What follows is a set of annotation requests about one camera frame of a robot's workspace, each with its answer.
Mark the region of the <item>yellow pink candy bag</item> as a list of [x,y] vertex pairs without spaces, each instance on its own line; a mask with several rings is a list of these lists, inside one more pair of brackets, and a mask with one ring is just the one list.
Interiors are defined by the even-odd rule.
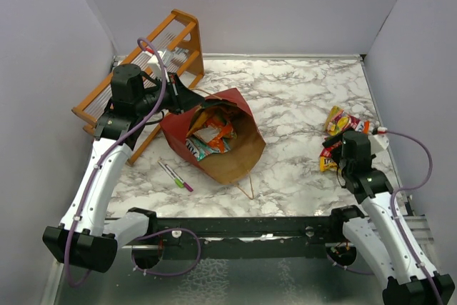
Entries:
[[323,125],[323,130],[331,136],[336,136],[349,129],[367,134],[372,128],[373,125],[370,121],[351,115],[339,106],[331,108]]

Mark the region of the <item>yellow m&m bag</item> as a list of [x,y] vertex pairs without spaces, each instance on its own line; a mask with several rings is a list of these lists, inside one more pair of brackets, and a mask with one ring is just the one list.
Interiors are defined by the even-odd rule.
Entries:
[[319,170],[320,172],[326,172],[330,170],[337,170],[338,164],[330,157],[320,156],[319,157]]

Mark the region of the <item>red brown paper bag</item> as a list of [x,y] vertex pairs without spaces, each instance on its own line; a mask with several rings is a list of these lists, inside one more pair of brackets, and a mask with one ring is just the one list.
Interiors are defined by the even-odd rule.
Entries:
[[223,185],[233,185],[250,200],[240,180],[251,177],[266,147],[253,113],[240,91],[209,94],[184,114],[170,114],[161,122],[169,146],[182,159]]

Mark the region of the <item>red snack bag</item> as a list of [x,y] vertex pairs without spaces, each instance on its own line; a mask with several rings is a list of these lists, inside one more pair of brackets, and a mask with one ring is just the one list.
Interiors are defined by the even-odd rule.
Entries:
[[342,135],[329,136],[324,139],[322,146],[329,152],[332,152],[334,149],[342,145]]

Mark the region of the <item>orange chips bag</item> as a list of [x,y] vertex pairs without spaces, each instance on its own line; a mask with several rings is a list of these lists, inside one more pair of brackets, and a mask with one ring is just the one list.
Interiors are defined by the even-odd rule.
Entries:
[[235,139],[237,133],[231,117],[232,110],[226,106],[211,106],[199,109],[191,120],[186,139],[195,137],[214,150],[214,154],[224,154],[231,148],[229,140]]

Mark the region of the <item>teal snack bag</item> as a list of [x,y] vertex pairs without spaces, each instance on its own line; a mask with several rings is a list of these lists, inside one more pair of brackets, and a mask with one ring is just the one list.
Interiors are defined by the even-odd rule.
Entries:
[[197,161],[201,161],[208,155],[213,154],[214,150],[195,137],[186,139],[186,148],[192,153]]

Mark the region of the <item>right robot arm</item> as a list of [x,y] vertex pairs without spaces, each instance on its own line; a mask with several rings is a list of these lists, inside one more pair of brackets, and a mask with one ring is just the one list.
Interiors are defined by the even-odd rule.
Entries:
[[378,279],[385,304],[448,304],[456,289],[453,279],[424,254],[400,212],[399,191],[372,166],[388,148],[388,134],[382,126],[370,134],[347,129],[323,142],[343,187],[358,203],[332,211],[329,236],[354,245]]

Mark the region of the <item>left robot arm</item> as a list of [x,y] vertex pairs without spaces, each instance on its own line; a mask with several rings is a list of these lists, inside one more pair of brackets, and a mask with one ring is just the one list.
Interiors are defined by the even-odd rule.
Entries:
[[133,240],[150,244],[158,234],[156,213],[133,208],[106,224],[106,212],[121,170],[133,154],[136,141],[157,112],[182,114],[204,102],[184,86],[175,73],[162,72],[151,87],[150,76],[135,64],[112,71],[111,98],[96,121],[91,158],[71,206],[58,226],[44,230],[43,242],[64,264],[104,273],[117,251]]

